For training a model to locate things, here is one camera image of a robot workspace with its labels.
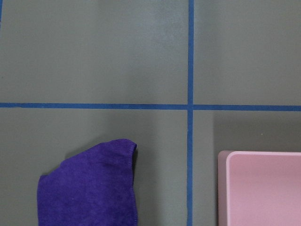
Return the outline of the purple cloth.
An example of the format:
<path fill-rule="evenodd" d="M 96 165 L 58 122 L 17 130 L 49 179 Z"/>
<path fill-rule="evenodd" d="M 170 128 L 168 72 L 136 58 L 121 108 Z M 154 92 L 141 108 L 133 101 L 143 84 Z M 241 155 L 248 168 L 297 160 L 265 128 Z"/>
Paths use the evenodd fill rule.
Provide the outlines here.
<path fill-rule="evenodd" d="M 70 157 L 37 188 L 40 226 L 135 226 L 133 155 L 128 139 L 100 143 Z"/>

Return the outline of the pink plastic bin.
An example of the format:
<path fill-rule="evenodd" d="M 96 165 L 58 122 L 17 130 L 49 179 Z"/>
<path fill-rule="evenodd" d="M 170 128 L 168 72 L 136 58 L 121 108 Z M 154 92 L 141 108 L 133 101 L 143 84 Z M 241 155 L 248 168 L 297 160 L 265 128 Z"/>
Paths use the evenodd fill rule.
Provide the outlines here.
<path fill-rule="evenodd" d="M 218 154 L 220 226 L 299 226 L 301 154 L 221 151 Z"/>

